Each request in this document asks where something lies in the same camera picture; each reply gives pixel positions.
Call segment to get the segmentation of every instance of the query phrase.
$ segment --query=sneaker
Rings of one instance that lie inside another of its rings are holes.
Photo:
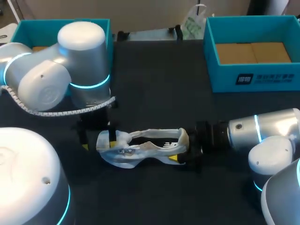
[[[186,131],[180,129],[149,129],[126,133],[115,132],[110,140],[109,131],[102,131],[97,139],[96,149],[108,163],[126,169],[134,168],[146,158],[156,158],[165,164],[179,165],[169,158],[189,148]]]

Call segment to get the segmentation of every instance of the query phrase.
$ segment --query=cable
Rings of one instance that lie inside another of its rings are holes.
[[[89,113],[89,112],[104,108],[116,100],[116,97],[111,97],[109,100],[107,100],[104,103],[101,103],[99,105],[95,105],[95,106],[92,106],[89,108],[85,108],[85,109],[78,109],[78,110],[64,111],[64,112],[40,112],[40,111],[31,110],[31,109],[27,108],[10,87],[8,87],[8,86],[0,86],[0,87],[1,87],[0,93],[1,93],[2,89],[6,90],[10,94],[10,96],[13,98],[13,100],[17,103],[17,105],[20,106],[21,109],[23,109],[25,112],[27,112],[31,115],[42,116],[42,117],[59,117],[59,116],[70,116],[70,115]]]

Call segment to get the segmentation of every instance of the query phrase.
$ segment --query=white plastic bag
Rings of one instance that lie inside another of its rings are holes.
[[[197,15],[197,8],[203,8],[201,13]],[[183,39],[203,39],[204,29],[206,24],[206,5],[198,4],[193,6],[188,12],[186,18],[184,19],[181,30],[183,34]]]

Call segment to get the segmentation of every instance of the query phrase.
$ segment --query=brown cardboard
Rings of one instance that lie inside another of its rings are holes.
[[[289,63],[291,59],[282,42],[252,43],[258,63]]]
[[[257,63],[251,44],[216,44],[221,64]]]
[[[34,52],[39,52],[39,51],[41,51],[41,50],[43,50],[45,48],[47,48],[47,47],[45,47],[45,46],[35,46],[35,47],[32,48],[32,50]]]
[[[282,42],[216,44],[221,64],[291,63]]]

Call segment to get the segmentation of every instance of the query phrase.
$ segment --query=blue cardboard box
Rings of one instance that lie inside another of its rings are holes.
[[[299,37],[295,16],[209,17],[204,55],[213,92],[300,90]],[[220,63],[217,44],[265,42],[283,43],[291,62]]]

